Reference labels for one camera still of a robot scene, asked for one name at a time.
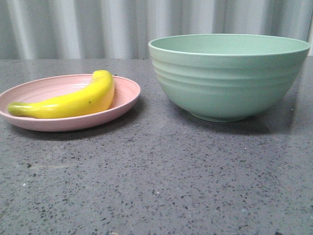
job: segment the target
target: bowl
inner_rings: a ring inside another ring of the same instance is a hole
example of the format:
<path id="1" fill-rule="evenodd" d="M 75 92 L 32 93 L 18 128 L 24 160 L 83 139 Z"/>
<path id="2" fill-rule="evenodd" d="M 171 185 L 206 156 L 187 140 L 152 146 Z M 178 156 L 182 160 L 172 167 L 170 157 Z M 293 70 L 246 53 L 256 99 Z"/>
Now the bowl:
<path id="1" fill-rule="evenodd" d="M 168 98 L 192 115 L 216 122 L 238 121 L 276 104 L 311 47 L 301 40 L 248 34 L 179 35 L 148 46 Z"/>

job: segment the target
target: bowl base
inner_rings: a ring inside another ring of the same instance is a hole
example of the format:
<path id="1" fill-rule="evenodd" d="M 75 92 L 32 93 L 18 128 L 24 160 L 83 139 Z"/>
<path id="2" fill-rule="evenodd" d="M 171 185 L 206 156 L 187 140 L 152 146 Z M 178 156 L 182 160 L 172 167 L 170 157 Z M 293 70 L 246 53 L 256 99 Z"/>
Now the bowl base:
<path id="1" fill-rule="evenodd" d="M 206 121 L 213 121 L 213 122 L 234 122 L 239 121 L 242 119 L 245 119 L 246 117 L 237 117 L 237 118 L 214 118 L 214 117 L 205 117 L 202 115 L 190 113 L 192 116 L 195 116 L 196 118 L 206 120 Z"/>

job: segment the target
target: curtain fold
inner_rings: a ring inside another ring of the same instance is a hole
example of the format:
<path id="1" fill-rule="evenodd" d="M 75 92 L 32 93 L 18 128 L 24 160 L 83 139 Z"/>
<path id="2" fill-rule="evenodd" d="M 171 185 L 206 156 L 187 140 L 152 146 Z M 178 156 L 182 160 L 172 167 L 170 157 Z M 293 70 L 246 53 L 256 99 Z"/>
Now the curtain fold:
<path id="1" fill-rule="evenodd" d="M 313 0 L 0 0 L 0 59 L 148 58 L 150 40 L 198 33 L 312 43 L 312 15 Z"/>

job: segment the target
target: green banana end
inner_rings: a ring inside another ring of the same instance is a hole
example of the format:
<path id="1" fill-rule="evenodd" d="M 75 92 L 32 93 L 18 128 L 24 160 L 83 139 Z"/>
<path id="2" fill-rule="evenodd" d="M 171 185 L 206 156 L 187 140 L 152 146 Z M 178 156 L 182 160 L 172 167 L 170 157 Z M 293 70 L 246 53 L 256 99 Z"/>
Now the green banana end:
<path id="1" fill-rule="evenodd" d="M 29 107 L 27 103 L 11 102 L 8 104 L 9 114 L 17 117 L 27 117 L 26 109 Z"/>

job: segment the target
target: bowl rim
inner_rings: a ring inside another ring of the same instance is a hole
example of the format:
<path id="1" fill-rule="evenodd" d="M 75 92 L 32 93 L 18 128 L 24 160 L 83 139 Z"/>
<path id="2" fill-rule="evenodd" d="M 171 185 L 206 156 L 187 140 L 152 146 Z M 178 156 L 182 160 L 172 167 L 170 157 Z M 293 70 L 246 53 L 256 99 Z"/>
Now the bowl rim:
<path id="1" fill-rule="evenodd" d="M 198 53 L 198 52 L 185 52 L 185 51 L 177 51 L 177 50 L 169 50 L 169 49 L 163 49 L 160 47 L 156 47 L 152 45 L 153 42 L 164 40 L 168 38 L 178 38 L 178 37 L 194 37 L 194 36 L 239 36 L 239 37 L 267 37 L 267 38 L 276 38 L 276 39 L 282 39 L 282 40 L 288 40 L 288 41 L 295 41 L 298 43 L 303 44 L 303 49 L 298 50 L 289 50 L 286 52 L 280 52 L 280 53 L 256 53 L 256 54 L 218 54 L 218 53 Z M 308 51 L 311 49 L 312 45 L 309 42 L 295 39 L 295 38 L 289 38 L 289 37 L 281 37 L 281 36 L 271 36 L 271 35 L 260 35 L 260 34 L 233 34 L 233 33 L 208 33 L 208 34 L 182 34 L 182 35 L 175 35 L 175 36 L 168 36 L 168 37 L 161 37 L 156 38 L 148 42 L 149 48 L 154 48 L 159 51 L 164 52 L 170 52 L 174 54 L 184 54 L 184 55 L 198 55 L 198 56 L 224 56 L 224 57 L 255 57 L 255 56 L 273 56 L 273 55 L 285 55 L 285 54 L 292 54 L 297 52 L 303 52 Z"/>

